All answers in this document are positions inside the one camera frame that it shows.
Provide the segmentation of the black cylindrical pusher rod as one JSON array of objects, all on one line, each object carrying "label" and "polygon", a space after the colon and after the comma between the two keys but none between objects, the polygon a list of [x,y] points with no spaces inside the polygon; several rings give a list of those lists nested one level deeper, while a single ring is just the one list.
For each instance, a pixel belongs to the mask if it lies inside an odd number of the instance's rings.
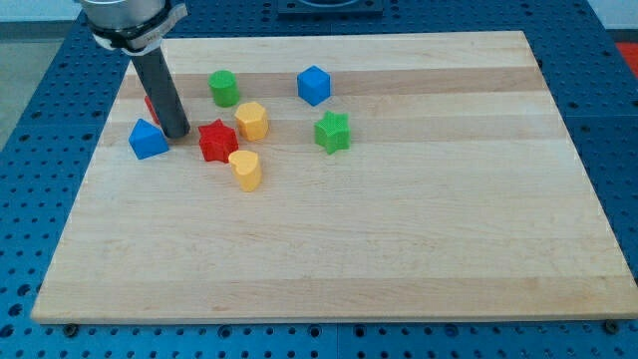
[{"label": "black cylindrical pusher rod", "polygon": [[186,136],[190,125],[161,48],[133,56],[132,62],[163,133],[170,139]]}]

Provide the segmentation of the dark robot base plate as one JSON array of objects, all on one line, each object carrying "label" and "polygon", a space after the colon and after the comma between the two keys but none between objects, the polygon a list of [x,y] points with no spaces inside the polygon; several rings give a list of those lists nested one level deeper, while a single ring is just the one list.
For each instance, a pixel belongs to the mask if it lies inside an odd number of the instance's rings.
[{"label": "dark robot base plate", "polygon": [[276,0],[279,16],[378,15],[385,0]]}]

